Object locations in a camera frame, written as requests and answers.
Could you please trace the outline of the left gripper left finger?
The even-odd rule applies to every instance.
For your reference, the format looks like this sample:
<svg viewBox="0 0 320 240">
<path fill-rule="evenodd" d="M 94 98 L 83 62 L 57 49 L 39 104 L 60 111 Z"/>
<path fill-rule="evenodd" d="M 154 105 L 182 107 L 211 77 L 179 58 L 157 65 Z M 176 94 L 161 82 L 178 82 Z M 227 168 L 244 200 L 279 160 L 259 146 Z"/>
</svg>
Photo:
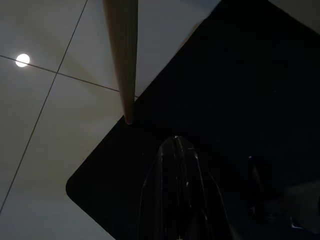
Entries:
<svg viewBox="0 0 320 240">
<path fill-rule="evenodd" d="M 142 185 L 138 238 L 176 240 L 178 234 L 177 159 L 174 138 L 159 147 Z"/>
</svg>

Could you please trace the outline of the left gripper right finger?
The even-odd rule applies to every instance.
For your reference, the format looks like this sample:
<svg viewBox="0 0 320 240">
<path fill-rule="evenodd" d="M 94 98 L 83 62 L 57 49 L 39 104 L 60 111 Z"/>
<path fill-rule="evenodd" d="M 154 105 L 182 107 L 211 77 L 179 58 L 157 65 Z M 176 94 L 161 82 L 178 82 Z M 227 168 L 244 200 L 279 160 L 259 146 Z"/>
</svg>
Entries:
<svg viewBox="0 0 320 240">
<path fill-rule="evenodd" d="M 181 236 L 183 240 L 232 240 L 233 234 L 220 190 L 202 169 L 193 144 L 176 137 L 181 177 Z"/>
</svg>

